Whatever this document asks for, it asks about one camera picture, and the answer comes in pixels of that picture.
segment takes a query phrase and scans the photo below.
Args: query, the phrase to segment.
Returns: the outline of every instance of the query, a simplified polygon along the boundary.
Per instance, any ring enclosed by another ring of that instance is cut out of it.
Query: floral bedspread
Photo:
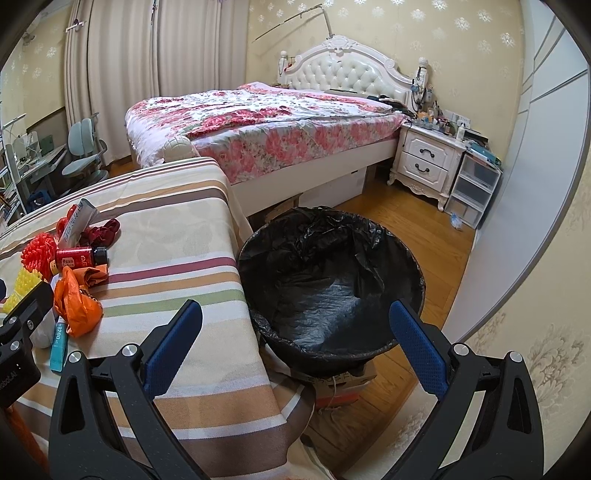
[[[144,100],[125,123],[142,168],[163,163],[166,141],[185,135],[234,184],[392,138],[404,118],[371,100],[255,82]]]

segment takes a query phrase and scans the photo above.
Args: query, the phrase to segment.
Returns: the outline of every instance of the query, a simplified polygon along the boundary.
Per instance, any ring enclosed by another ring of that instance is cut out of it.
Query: headboard
[[[428,65],[427,59],[421,58],[420,64]],[[335,35],[298,55],[285,71],[285,83],[296,90],[387,95],[412,108],[412,78],[400,73],[393,59],[344,35]]]

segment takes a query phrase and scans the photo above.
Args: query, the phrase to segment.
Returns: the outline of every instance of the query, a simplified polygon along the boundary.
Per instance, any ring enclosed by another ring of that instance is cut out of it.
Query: silver screw
[[[138,346],[130,343],[129,345],[125,345],[121,352],[123,356],[134,356],[138,352]]]
[[[523,357],[519,352],[511,352],[509,354],[509,358],[511,358],[511,360],[513,360],[516,364],[523,361]]]
[[[70,354],[70,356],[68,357],[68,360],[75,364],[76,362],[79,362],[80,359],[82,358],[82,354],[80,352],[72,352]]]
[[[456,343],[453,346],[453,351],[461,356],[466,356],[467,354],[470,353],[470,349],[466,345],[464,345],[463,343]]]

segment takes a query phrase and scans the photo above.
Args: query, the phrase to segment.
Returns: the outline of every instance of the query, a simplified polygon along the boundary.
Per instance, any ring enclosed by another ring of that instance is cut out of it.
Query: nightstand drawer
[[[447,170],[408,153],[402,153],[398,171],[440,192],[447,178]]]
[[[408,133],[404,142],[404,151],[446,170],[449,170],[454,156],[452,147],[414,132]]]

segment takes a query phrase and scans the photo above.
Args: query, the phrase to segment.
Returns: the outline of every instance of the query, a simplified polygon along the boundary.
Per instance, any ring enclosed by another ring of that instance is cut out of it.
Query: trash can
[[[319,378],[361,367],[397,341],[393,301],[423,309],[410,250],[381,225],[327,207],[297,207],[244,244],[238,271],[252,322],[290,368]]]

